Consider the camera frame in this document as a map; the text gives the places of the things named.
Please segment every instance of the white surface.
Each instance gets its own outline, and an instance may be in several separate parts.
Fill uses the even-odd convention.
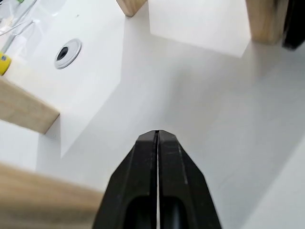
[[[251,39],[245,0],[149,0],[151,33],[241,57]]]
[[[62,12],[72,16],[78,14],[80,5],[78,1],[71,2],[68,0]],[[58,119],[47,135],[30,139],[37,146],[37,171],[105,189],[111,173],[137,136],[152,129],[165,129],[177,135],[203,171],[224,229],[243,226],[251,229],[256,225],[256,228],[269,229],[271,222],[252,223],[253,220],[267,221],[259,209],[269,205],[264,195],[304,141],[304,47],[287,52],[280,47],[250,44],[242,58],[234,58],[151,35],[147,4],[135,17],[125,20],[122,32],[124,18],[116,11],[116,4],[112,0],[104,1],[103,5],[100,2],[91,4],[100,6],[105,13],[94,13],[92,18],[85,14],[80,20],[101,18],[98,34],[81,22],[74,23],[72,17],[65,21],[61,13],[58,18],[63,18],[50,30],[50,34],[60,30],[68,39],[60,25],[69,21],[75,25],[71,30],[73,35],[87,32],[83,35],[88,35],[84,37],[87,49],[71,68],[53,72],[53,56],[49,55],[47,46],[53,46],[53,42],[59,45],[60,40],[51,37],[37,48],[35,59],[36,69],[44,78],[34,73],[34,79],[19,77],[17,80],[29,89],[43,88],[37,91],[41,97],[49,96],[62,108],[68,97],[56,92],[66,90],[68,96],[77,90],[81,92],[74,97],[74,104],[78,105],[69,107],[70,114],[64,113],[70,122]],[[103,18],[114,12],[118,14],[111,21],[117,19],[119,25],[109,22],[105,29]],[[94,61],[90,62],[88,58],[93,55]],[[109,87],[108,97],[100,85]],[[92,97],[79,100],[84,94]],[[67,132],[62,131],[69,125]],[[76,139],[61,157],[62,143],[67,142],[64,136],[69,132],[74,134],[74,127],[79,135],[74,135]],[[17,139],[25,134],[20,133]],[[298,182],[290,173],[284,174],[288,174],[290,182]],[[295,195],[292,199],[295,204],[304,198],[302,192],[286,190],[287,195]],[[299,209],[291,208],[291,214]],[[271,216],[285,218],[284,213],[278,211]],[[299,223],[302,220],[299,214],[293,217]]]
[[[305,138],[264,196],[244,229],[303,228],[305,212]]]
[[[37,170],[105,189],[137,136],[165,129],[204,172],[224,229],[239,229],[303,138],[304,50],[251,44],[239,59],[169,41],[150,34],[147,7],[125,21],[119,85],[63,158],[60,122],[41,137]]]
[[[61,155],[120,82],[123,29],[124,15],[115,1],[105,7],[103,1],[69,0],[28,59],[35,73],[6,76],[60,111]],[[57,52],[73,38],[83,44],[80,54],[67,68],[56,69]]]
[[[0,161],[35,171],[38,134],[0,120]]]
[[[33,2],[33,0],[25,0],[22,4],[18,4],[16,0],[4,0],[5,4],[0,6],[0,17],[7,20],[10,18],[15,21]],[[66,0],[38,0],[33,8],[21,21],[35,21],[25,32],[18,36],[12,46],[7,51],[13,59],[27,61],[36,50],[38,44],[44,38],[46,32],[51,27],[55,17],[58,15]],[[15,31],[20,31],[27,25],[24,24]],[[0,47],[6,41],[5,37],[0,38]]]

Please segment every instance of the cable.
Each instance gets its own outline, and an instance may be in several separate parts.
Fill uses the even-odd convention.
[[[28,21],[23,21],[23,22],[19,23],[18,25],[15,25],[15,26],[11,27],[9,30],[7,30],[7,31],[5,31],[5,32],[3,32],[3,33],[0,33],[0,36],[3,36],[4,34],[7,34],[8,32],[14,30],[15,28],[21,26],[22,24],[24,24],[24,23],[26,23],[26,22],[28,22]],[[34,23],[34,21],[31,21],[31,22],[29,23],[29,25],[27,25],[27,26],[25,26],[25,27],[30,26],[32,23]]]
[[[37,2],[37,0],[34,0],[29,7],[22,13],[22,15],[20,15],[20,17],[17,18],[17,20],[14,22],[13,25],[16,25],[31,9],[32,7],[35,5],[35,3]]]

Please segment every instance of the wooden block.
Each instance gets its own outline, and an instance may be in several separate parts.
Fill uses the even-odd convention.
[[[90,229],[102,196],[0,164],[1,229]]]
[[[277,43],[284,32],[288,0],[246,0],[252,39]]]
[[[59,114],[40,99],[0,78],[0,119],[45,134]]]
[[[147,0],[116,0],[124,12],[124,14],[128,17],[132,17],[138,12],[138,10],[142,7],[142,5]]]

